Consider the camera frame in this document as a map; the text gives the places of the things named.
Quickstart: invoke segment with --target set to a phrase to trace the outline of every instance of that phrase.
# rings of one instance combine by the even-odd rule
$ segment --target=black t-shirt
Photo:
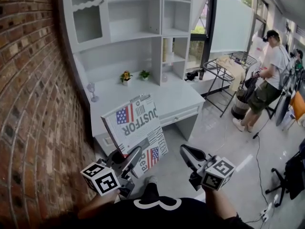
[[[97,225],[131,228],[200,226],[200,228],[251,229],[237,216],[226,220],[215,215],[205,203],[192,198],[159,197],[155,200],[123,200],[93,219],[81,220],[87,228]]]

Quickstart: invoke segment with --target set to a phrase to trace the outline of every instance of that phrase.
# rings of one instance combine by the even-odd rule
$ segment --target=wine glass
[[[94,103],[97,102],[97,101],[99,100],[99,97],[96,96],[96,95],[94,94],[94,91],[95,91],[95,84],[94,84],[94,83],[89,83],[89,84],[87,85],[87,89],[88,89],[88,91],[89,91],[90,93],[92,93],[91,101],[94,102]]]

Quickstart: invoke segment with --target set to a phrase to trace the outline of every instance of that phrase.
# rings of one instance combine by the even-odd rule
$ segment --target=man
[[[156,177],[147,179],[147,187],[139,199],[126,199],[113,204],[118,190],[101,197],[97,195],[78,213],[81,228],[226,228],[251,229],[243,223],[236,210],[221,191],[203,187],[206,204],[192,198],[160,197]]]
[[[296,60],[295,60],[295,69],[297,71],[303,69],[303,63],[302,63],[302,60],[303,60],[303,52],[299,49],[296,50]]]
[[[266,38],[272,50],[270,66],[267,70],[256,73],[254,77],[261,77],[264,82],[256,89],[248,100],[250,110],[243,120],[233,119],[234,125],[242,132],[247,128],[252,132],[253,126],[262,114],[262,111],[276,100],[282,92],[280,87],[280,74],[289,64],[289,55],[280,43],[279,34],[270,30]]]

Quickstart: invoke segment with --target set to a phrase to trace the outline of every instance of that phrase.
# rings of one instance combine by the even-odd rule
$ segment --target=newspaper print box
[[[142,156],[133,169],[139,178],[167,152],[160,120],[150,94],[140,95],[102,116],[102,120],[116,148],[127,156],[135,147],[142,148]]]

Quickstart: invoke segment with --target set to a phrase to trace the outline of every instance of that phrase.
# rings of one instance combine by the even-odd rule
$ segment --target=white desk
[[[168,82],[162,86],[155,84],[153,79],[147,82],[137,79],[137,74],[132,80],[131,86],[122,85],[117,78],[95,84],[95,93],[100,100],[91,102],[92,135],[106,155],[115,147],[101,116],[144,93],[152,95],[161,125],[176,123],[185,139],[189,140],[204,99],[188,83],[175,79],[173,73],[168,73]]]

